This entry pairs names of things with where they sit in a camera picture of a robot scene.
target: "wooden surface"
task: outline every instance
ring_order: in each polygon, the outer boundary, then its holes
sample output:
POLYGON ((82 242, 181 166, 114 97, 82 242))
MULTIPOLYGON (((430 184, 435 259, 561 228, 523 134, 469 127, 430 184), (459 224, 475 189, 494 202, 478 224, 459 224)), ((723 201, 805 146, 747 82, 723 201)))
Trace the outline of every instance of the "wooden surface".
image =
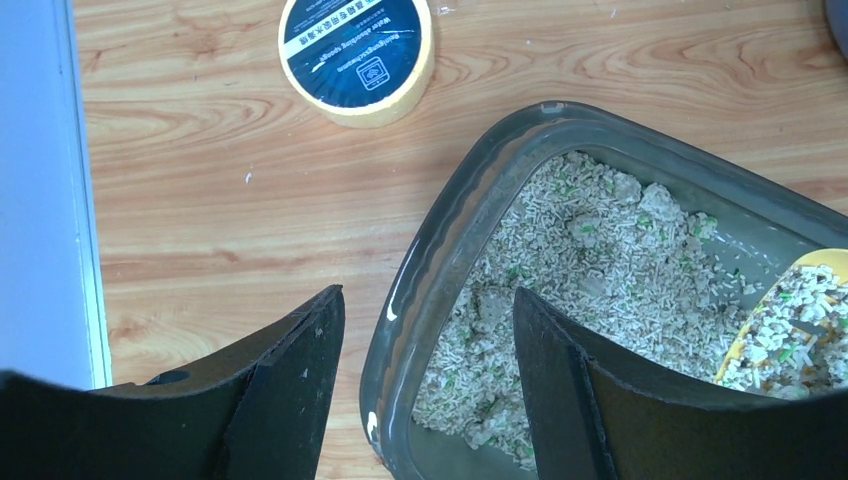
POLYGON ((319 478, 388 478, 360 426, 377 315, 442 185, 496 121, 590 103, 848 212, 848 66, 820 1, 439 0, 421 104, 377 131, 308 109, 282 0, 75 5, 116 382, 344 285, 319 478))

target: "gray tray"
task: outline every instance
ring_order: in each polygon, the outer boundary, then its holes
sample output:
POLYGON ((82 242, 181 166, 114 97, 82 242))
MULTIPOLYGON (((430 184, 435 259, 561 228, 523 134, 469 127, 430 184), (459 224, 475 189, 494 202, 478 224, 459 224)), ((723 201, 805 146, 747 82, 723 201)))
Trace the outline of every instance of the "gray tray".
MULTIPOLYGON (((360 386, 365 434, 398 479, 534 479, 492 447, 416 425, 412 406, 471 267, 543 162, 572 150, 665 185, 688 211, 719 220, 707 250, 770 285, 811 250, 848 247, 848 218, 678 140, 599 109, 550 101, 506 117, 474 145, 412 242, 377 323, 360 386), (766 274, 762 266, 768 266, 766 274)), ((751 308, 757 294, 740 298, 751 308)))

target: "tape label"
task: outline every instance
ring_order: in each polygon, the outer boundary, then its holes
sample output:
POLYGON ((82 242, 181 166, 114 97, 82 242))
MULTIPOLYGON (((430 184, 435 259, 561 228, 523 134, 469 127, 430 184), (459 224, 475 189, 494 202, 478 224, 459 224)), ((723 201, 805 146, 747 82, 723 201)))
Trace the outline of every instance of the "tape label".
POLYGON ((422 41, 411 0, 294 1, 283 48, 310 95, 328 105, 362 107, 409 78, 422 41))

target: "dark blue bowl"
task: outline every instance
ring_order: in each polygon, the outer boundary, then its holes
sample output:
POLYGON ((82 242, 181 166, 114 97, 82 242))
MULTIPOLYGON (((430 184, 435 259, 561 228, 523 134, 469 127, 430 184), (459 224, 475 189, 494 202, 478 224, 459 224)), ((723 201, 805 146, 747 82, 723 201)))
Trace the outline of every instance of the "dark blue bowl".
POLYGON ((848 0, 825 0, 824 8, 833 38, 842 54, 848 56, 848 0))

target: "white stripe on label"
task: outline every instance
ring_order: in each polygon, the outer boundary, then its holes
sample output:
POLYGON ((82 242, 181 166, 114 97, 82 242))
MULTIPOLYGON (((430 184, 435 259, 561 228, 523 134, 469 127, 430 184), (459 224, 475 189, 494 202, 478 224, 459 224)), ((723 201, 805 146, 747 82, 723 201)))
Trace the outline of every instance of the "white stripe on label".
POLYGON ((322 18, 321 21, 311 26, 308 30, 297 37, 289 40, 283 45, 286 51, 286 60, 302 52, 312 44, 326 37, 337 28, 345 25, 366 10, 377 5, 383 0, 352 0, 335 12, 322 18))

